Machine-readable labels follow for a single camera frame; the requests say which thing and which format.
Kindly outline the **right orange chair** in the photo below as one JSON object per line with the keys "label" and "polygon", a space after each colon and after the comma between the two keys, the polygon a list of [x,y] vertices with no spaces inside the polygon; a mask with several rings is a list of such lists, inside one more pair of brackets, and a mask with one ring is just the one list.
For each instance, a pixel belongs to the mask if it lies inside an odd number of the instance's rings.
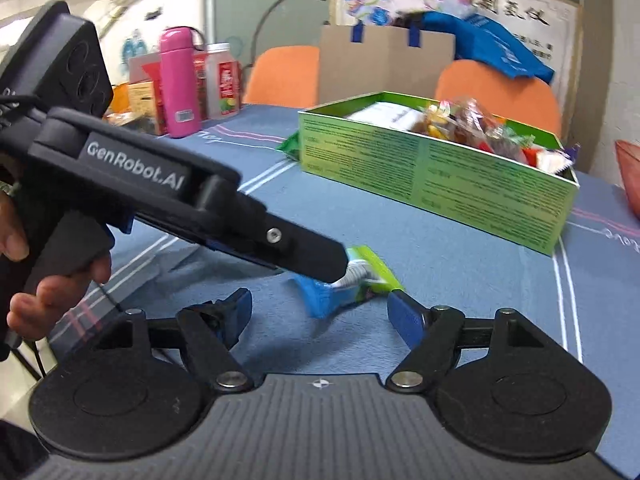
{"label": "right orange chair", "polygon": [[539,78],[509,78],[471,60],[457,60],[440,74],[435,100],[477,100],[489,113],[561,136],[562,115],[552,89]]}

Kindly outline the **left orange chair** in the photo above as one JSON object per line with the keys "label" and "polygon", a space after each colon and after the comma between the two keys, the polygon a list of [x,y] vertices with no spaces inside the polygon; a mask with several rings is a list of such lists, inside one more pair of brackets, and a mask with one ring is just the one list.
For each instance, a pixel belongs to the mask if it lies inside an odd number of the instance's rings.
{"label": "left orange chair", "polygon": [[244,103],[291,108],[317,105],[319,61],[320,50],[314,46],[265,51],[250,72]]}

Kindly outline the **white poster with Chinese text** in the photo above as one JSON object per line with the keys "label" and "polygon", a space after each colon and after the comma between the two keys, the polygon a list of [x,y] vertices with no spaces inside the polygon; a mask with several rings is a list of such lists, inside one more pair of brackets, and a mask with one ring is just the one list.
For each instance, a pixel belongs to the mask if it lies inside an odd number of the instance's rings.
{"label": "white poster with Chinese text", "polygon": [[570,0],[472,0],[554,70],[551,89],[561,113],[574,110],[582,56],[582,7]]}

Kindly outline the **brown paper bag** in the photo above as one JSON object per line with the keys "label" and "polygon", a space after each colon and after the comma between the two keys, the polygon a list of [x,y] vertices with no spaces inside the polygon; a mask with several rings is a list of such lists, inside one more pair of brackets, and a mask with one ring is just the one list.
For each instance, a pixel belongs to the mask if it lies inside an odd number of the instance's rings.
{"label": "brown paper bag", "polygon": [[456,37],[416,26],[326,25],[319,49],[320,104],[383,91],[432,98],[454,62]]}

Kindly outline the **clear drink bottle red label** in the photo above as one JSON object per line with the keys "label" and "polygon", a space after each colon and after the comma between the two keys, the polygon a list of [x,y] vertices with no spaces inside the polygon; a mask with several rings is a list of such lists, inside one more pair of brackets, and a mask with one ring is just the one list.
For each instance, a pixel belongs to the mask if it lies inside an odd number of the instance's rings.
{"label": "clear drink bottle red label", "polygon": [[241,106],[239,63],[226,42],[209,44],[206,52],[207,116],[209,119],[233,116]]}

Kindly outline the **blue fabric bag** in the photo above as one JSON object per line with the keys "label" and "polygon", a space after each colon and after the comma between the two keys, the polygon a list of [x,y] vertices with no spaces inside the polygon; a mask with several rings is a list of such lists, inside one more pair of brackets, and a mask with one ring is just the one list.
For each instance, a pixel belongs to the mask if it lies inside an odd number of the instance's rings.
{"label": "blue fabric bag", "polygon": [[430,11],[422,15],[420,24],[428,32],[454,35],[456,60],[485,64],[510,79],[538,78],[546,84],[552,83],[554,70],[491,18],[474,14],[462,20],[450,14]]}

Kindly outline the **green cardboard snack box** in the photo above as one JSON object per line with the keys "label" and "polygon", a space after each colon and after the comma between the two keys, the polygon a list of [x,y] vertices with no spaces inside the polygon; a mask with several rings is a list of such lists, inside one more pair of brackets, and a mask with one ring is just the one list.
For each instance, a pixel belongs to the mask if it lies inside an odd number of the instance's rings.
{"label": "green cardboard snack box", "polygon": [[579,190],[573,170],[552,176],[476,148],[352,120],[378,103],[420,110],[431,102],[378,92],[303,110],[303,170],[553,254]]}

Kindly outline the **white packet in box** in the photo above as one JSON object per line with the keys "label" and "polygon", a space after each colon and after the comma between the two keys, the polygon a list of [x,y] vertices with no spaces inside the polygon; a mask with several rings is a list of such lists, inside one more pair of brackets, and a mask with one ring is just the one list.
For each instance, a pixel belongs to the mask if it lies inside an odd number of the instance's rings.
{"label": "white packet in box", "polygon": [[376,102],[348,115],[347,119],[378,128],[408,132],[423,117],[422,110],[395,103]]}

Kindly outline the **pink plastic bowl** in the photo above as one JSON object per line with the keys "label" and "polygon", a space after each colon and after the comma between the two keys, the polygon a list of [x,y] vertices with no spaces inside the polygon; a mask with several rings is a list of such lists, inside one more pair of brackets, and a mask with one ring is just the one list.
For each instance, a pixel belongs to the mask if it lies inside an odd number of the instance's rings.
{"label": "pink plastic bowl", "polygon": [[629,206],[638,216],[640,211],[640,148],[637,144],[617,140],[615,151]]}

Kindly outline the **blue grey tablecloth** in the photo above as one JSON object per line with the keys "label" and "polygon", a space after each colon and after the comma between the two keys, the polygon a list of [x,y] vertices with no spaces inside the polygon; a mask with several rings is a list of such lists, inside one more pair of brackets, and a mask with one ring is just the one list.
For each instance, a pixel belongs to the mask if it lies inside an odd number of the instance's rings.
{"label": "blue grey tablecloth", "polygon": [[[251,105],[178,141],[242,174],[243,191],[280,217],[347,246],[366,245],[424,306],[471,318],[522,312],[610,390],[613,415],[600,455],[628,477],[639,471],[639,223],[622,190],[588,174],[552,256],[414,207],[312,174],[279,151],[296,110]],[[118,309],[164,318],[247,288],[253,316],[234,356],[255,378],[284,374],[390,374],[407,346],[382,298],[310,318],[290,274],[183,243],[138,223],[119,235],[113,275],[55,327],[62,356]]]}

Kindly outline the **clear candy packet in box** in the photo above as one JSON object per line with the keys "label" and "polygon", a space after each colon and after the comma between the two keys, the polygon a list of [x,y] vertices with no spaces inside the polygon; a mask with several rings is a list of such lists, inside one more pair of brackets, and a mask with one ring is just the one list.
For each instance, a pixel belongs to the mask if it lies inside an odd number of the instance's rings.
{"label": "clear candy packet in box", "polygon": [[474,99],[439,101],[425,107],[412,133],[492,153],[492,142],[504,138],[503,124]]}

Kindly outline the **pink thermos bottle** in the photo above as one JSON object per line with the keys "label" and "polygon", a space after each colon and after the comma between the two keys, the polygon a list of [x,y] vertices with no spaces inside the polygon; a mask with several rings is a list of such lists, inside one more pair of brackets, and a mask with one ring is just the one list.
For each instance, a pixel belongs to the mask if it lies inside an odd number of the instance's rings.
{"label": "pink thermos bottle", "polygon": [[198,132],[201,114],[190,27],[171,27],[160,36],[160,85],[168,136]]}

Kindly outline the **red white snack packet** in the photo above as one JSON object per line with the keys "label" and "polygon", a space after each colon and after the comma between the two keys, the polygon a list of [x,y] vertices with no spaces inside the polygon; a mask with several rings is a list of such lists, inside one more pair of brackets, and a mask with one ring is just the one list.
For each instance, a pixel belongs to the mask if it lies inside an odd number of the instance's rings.
{"label": "red white snack packet", "polygon": [[573,166],[570,156],[561,150],[531,146],[530,148],[522,148],[522,153],[529,166],[545,174],[562,174],[563,171]]}

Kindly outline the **green candy packet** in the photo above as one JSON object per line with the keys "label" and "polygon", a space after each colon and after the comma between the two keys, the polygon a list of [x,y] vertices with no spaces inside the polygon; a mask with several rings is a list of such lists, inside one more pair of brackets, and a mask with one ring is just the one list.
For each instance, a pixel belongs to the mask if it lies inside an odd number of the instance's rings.
{"label": "green candy packet", "polygon": [[286,157],[296,160],[296,162],[300,159],[300,143],[299,143],[299,132],[291,134],[288,138],[286,138],[278,147],[277,150]]}

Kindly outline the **orange chair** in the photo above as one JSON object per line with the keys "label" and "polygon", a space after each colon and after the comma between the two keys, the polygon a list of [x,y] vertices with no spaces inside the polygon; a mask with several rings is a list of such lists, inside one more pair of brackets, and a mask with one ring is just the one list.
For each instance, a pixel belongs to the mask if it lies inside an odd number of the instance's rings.
{"label": "orange chair", "polygon": [[562,115],[552,89],[539,78],[509,78],[471,60],[457,60],[440,74],[435,100],[477,100],[489,113],[561,136]]}
{"label": "orange chair", "polygon": [[265,51],[250,72],[244,103],[291,108],[317,105],[319,61],[320,50],[314,46]]}

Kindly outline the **blue green snack packet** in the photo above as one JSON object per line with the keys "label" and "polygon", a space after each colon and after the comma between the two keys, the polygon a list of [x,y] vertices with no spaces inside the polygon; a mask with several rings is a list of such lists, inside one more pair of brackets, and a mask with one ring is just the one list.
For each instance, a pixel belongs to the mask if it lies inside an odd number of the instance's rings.
{"label": "blue green snack packet", "polygon": [[341,308],[361,304],[374,296],[387,296],[404,286],[386,263],[368,246],[347,249],[345,275],[333,283],[323,283],[303,275],[294,275],[311,318],[329,318]]}

